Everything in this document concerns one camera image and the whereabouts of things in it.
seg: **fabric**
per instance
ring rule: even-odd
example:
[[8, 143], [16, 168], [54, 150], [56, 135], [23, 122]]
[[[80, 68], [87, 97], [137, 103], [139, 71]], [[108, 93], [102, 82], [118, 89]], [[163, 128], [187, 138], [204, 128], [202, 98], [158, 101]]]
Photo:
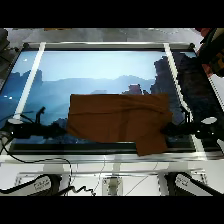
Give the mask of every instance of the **fabric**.
[[166, 151], [167, 94], [71, 95], [68, 133], [94, 142], [135, 142], [139, 156]]

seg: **brown cloth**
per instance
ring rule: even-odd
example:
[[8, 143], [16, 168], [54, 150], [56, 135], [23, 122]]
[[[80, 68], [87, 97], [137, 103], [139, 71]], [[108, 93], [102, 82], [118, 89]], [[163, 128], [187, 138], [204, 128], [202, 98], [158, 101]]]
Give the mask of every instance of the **brown cloth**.
[[67, 131], [94, 142], [135, 142], [143, 156], [167, 149], [160, 130], [171, 121], [167, 94], [71, 95]]

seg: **sky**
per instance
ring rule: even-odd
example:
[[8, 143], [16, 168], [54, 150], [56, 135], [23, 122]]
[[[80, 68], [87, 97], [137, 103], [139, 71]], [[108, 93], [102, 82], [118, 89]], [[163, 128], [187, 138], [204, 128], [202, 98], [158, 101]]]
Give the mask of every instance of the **sky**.
[[[20, 75], [31, 70], [37, 51], [24, 51], [12, 72]], [[39, 69], [43, 81], [67, 78], [116, 79], [133, 75], [148, 80], [155, 79], [154, 62], [165, 56], [158, 51], [45, 51]]]

